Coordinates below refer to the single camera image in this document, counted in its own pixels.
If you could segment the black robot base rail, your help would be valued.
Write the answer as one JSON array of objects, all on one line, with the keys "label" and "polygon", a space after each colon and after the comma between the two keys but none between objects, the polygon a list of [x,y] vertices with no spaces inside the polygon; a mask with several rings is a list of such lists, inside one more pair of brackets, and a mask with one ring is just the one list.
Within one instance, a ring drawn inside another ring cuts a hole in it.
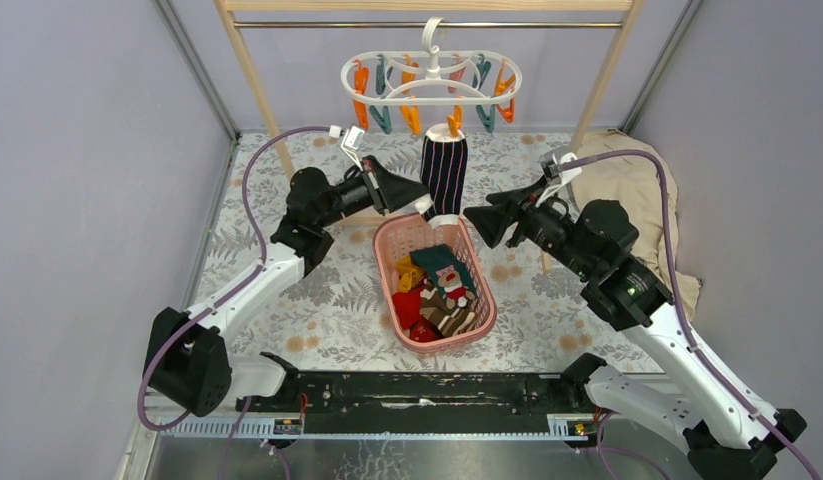
[{"label": "black robot base rail", "polygon": [[553,420],[587,423],[597,408],[557,374],[296,371],[251,413],[291,415],[318,435],[516,436]]}]

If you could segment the red santa sock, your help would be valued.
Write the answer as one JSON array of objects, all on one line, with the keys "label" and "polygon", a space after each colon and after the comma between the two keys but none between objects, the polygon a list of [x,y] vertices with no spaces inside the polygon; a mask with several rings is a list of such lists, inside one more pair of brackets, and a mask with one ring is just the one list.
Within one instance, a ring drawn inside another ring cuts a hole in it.
[{"label": "red santa sock", "polygon": [[392,295],[392,304],[402,330],[418,343],[429,343],[442,339],[437,328],[421,314],[422,287]]}]

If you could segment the brown white striped sock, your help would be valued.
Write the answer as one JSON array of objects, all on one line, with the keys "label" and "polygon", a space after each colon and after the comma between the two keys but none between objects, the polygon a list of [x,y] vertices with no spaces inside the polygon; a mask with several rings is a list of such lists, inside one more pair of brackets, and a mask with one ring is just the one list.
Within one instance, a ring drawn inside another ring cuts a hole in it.
[{"label": "brown white striped sock", "polygon": [[469,307],[449,307],[434,286],[423,286],[420,292],[420,314],[443,337],[466,333],[474,328],[477,315]]}]

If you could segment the black white striped sock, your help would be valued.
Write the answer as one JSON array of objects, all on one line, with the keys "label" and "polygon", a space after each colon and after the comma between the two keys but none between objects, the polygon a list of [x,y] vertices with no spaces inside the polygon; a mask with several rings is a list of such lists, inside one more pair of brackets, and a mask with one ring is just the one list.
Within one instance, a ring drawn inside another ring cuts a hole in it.
[{"label": "black white striped sock", "polygon": [[432,228],[458,224],[468,159],[468,142],[460,129],[453,134],[448,123],[439,123],[423,136],[420,181],[431,203],[422,216]]}]

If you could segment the teal sock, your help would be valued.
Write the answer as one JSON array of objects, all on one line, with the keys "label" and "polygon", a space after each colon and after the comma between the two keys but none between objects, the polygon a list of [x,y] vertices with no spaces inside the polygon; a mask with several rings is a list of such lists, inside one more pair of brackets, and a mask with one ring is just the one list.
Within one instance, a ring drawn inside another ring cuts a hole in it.
[{"label": "teal sock", "polygon": [[467,266],[447,245],[439,244],[412,251],[410,256],[426,271],[449,307],[467,307],[478,298]]}]

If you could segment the mustard yellow sock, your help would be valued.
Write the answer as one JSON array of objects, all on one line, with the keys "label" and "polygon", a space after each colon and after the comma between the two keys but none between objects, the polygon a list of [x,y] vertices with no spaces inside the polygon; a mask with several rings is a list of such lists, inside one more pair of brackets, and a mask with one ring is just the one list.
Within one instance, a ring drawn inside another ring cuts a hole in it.
[{"label": "mustard yellow sock", "polygon": [[426,271],[417,265],[410,255],[399,259],[395,268],[399,275],[397,290],[402,293],[418,288],[427,278]]}]

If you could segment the white clip sock hanger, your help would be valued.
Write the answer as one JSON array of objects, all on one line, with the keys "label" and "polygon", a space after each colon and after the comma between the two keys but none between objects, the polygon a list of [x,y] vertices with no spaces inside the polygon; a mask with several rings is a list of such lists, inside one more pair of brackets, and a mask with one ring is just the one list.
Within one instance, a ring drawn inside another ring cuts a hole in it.
[{"label": "white clip sock hanger", "polygon": [[523,73],[515,61],[489,50],[446,50],[436,34],[449,23],[430,18],[421,48],[359,53],[341,67],[352,100],[366,106],[494,106],[516,98]]}]

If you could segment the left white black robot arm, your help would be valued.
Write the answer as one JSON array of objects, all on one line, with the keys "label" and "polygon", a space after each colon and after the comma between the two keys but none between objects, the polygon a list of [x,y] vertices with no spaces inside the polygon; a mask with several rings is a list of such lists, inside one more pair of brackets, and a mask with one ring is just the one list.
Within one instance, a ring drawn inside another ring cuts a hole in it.
[{"label": "left white black robot arm", "polygon": [[307,167],[290,181],[286,211],[259,257],[221,291],[185,311],[167,307],[155,318],[143,383],[203,417],[228,398],[259,397],[283,411],[296,401],[297,385],[281,360],[269,354],[237,357],[233,340],[286,289],[325,258],[334,240],[327,228],[368,208],[392,213],[426,203],[428,188],[389,172],[372,156],[330,184],[322,170]]}]

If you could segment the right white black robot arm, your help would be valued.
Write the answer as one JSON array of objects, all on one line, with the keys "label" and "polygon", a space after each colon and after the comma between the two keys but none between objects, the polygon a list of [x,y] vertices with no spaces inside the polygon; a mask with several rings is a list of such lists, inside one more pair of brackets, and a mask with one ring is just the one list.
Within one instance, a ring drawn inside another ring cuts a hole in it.
[{"label": "right white black robot arm", "polygon": [[676,446],[704,479],[762,479],[802,416],[777,409],[731,378],[719,359],[704,365],[705,342],[680,321],[670,290],[631,252],[638,230],[616,200],[588,202],[578,217],[540,197],[543,183],[494,193],[465,217],[489,246],[530,240],[584,283],[588,308],[646,352],[681,390],[672,398],[627,377],[602,358],[580,356],[565,370],[562,402],[621,414]]}]

